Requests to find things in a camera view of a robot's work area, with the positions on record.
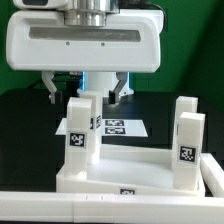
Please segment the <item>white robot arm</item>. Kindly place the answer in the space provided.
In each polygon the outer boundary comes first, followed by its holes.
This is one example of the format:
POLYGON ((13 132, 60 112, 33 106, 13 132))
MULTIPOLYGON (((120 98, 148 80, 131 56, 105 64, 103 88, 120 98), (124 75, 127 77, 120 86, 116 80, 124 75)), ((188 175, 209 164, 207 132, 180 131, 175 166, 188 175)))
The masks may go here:
POLYGON ((130 72, 153 73, 161 63, 164 10, 149 0, 13 0, 6 60, 14 70, 42 73, 50 100, 60 98, 54 73, 94 73, 90 87, 104 87, 114 73, 119 98, 130 72))

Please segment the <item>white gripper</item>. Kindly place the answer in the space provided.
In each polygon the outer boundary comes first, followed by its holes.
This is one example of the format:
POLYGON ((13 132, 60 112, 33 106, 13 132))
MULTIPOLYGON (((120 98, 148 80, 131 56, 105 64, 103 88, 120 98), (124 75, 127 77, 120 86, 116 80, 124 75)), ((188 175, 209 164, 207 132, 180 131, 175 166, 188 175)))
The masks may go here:
POLYGON ((6 59, 14 70, 43 71, 52 104, 62 102, 53 71, 117 72, 109 103, 119 102, 127 72, 156 71, 161 63, 159 10, 122 10, 104 27, 67 26, 58 11, 21 10, 8 22, 6 59))

